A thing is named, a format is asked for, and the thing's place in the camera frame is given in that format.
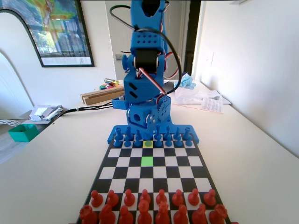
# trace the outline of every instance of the teal box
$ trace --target teal box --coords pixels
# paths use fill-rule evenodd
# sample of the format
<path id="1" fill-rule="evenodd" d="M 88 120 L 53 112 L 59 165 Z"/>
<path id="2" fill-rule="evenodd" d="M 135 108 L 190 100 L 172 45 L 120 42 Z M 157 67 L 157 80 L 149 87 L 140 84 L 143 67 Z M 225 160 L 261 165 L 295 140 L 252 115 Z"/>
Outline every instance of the teal box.
<path id="1" fill-rule="evenodd" d="M 30 142 L 39 134 L 39 131 L 36 125 L 18 125 L 9 130 L 8 133 L 14 141 Z"/>

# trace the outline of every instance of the framed picture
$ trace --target framed picture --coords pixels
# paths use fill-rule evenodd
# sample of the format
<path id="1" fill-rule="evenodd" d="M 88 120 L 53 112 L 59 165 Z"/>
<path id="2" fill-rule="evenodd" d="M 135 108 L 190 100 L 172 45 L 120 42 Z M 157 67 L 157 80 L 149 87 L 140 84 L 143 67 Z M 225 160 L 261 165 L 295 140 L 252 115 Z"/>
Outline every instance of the framed picture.
<path id="1" fill-rule="evenodd" d="M 0 0 L 24 25 L 42 67 L 93 67 L 79 0 Z"/>

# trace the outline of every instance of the white paper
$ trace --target white paper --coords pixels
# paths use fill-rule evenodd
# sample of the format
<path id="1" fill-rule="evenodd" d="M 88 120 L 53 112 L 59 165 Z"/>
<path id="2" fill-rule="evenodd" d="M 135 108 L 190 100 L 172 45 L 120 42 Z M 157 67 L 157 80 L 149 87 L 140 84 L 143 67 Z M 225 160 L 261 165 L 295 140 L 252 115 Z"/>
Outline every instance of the white paper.
<path id="1" fill-rule="evenodd" d="M 223 105 L 222 101 L 204 98 L 201 104 L 201 109 L 206 111 L 223 113 L 222 105 Z"/>

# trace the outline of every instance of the table surface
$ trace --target table surface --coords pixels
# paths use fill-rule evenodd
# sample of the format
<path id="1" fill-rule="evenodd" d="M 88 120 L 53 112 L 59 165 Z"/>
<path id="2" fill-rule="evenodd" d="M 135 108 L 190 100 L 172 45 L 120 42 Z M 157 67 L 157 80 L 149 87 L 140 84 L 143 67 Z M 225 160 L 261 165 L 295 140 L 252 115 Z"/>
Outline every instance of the table surface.
<path id="1" fill-rule="evenodd" d="M 230 219 L 240 224 L 298 223 L 299 160 L 230 105 L 224 105 L 224 114 L 189 106 L 195 109 L 173 104 L 171 119 L 193 125 Z M 110 131 L 125 124 L 126 111 L 113 108 L 56 120 L 0 165 L 0 223 L 76 222 Z"/>

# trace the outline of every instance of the red chess piece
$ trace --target red chess piece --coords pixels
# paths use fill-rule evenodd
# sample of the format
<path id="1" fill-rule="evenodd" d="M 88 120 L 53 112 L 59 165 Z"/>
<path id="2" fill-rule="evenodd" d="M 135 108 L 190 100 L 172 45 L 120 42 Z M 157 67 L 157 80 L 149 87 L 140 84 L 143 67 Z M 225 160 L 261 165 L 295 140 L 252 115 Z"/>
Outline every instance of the red chess piece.
<path id="1" fill-rule="evenodd" d="M 98 194 L 97 190 L 92 191 L 92 206 L 99 207 L 103 203 L 103 196 Z"/>
<path id="2" fill-rule="evenodd" d="M 188 224 L 187 208 L 183 204 L 179 206 L 179 209 L 174 213 L 174 224 Z"/>
<path id="3" fill-rule="evenodd" d="M 149 203 L 141 200 L 138 205 L 140 215 L 138 216 L 138 224 L 151 224 L 151 215 L 149 213 Z"/>
<path id="4" fill-rule="evenodd" d="M 198 196 L 198 190 L 193 189 L 192 193 L 188 195 L 188 201 L 191 205 L 195 206 L 199 203 L 199 196 Z"/>
<path id="5" fill-rule="evenodd" d="M 167 198 L 163 189 L 159 190 L 159 194 L 156 197 L 156 202 L 157 204 L 160 204 L 161 202 L 167 202 Z"/>
<path id="6" fill-rule="evenodd" d="M 133 215 L 129 212 L 126 205 L 121 207 L 121 217 L 118 221 L 119 224 L 133 224 Z"/>
<path id="7" fill-rule="evenodd" d="M 82 219 L 82 224 L 96 224 L 98 221 L 97 213 L 95 213 L 89 205 L 85 205 L 81 208 L 80 218 Z"/>
<path id="8" fill-rule="evenodd" d="M 209 193 L 206 193 L 204 195 L 205 203 L 209 206 L 214 206 L 216 204 L 215 195 L 216 195 L 216 191 L 213 189 L 210 189 Z"/>
<path id="9" fill-rule="evenodd" d="M 192 213 L 193 224 L 207 224 L 205 212 L 206 212 L 206 206 L 204 204 L 200 204 L 197 211 Z"/>
<path id="10" fill-rule="evenodd" d="M 169 224 L 170 218 L 168 215 L 168 204 L 166 202 L 161 201 L 159 203 L 159 212 L 156 215 L 156 224 Z"/>
<path id="11" fill-rule="evenodd" d="M 215 206 L 215 210 L 209 214 L 209 220 L 211 224 L 224 224 L 224 219 L 228 216 L 228 211 L 224 205 L 218 204 Z"/>
<path id="12" fill-rule="evenodd" d="M 135 202 L 135 196 L 132 194 L 130 189 L 126 190 L 126 196 L 123 200 L 126 206 L 132 206 Z"/>
<path id="13" fill-rule="evenodd" d="M 176 206 L 183 204 L 183 196 L 181 190 L 177 189 L 176 193 L 172 196 L 172 202 Z"/>
<path id="14" fill-rule="evenodd" d="M 142 200 L 146 200 L 148 203 L 150 203 L 150 196 L 148 194 L 148 191 L 146 189 L 144 189 L 142 191 L 142 195 L 140 196 L 140 201 Z"/>
<path id="15" fill-rule="evenodd" d="M 108 200 L 107 204 L 110 204 L 111 207 L 114 207 L 118 203 L 118 195 L 114 193 L 113 190 L 108 191 Z"/>
<path id="16" fill-rule="evenodd" d="M 99 220 L 101 224 L 113 224 L 115 222 L 115 214 L 112 212 L 111 205 L 104 205 L 99 214 Z"/>

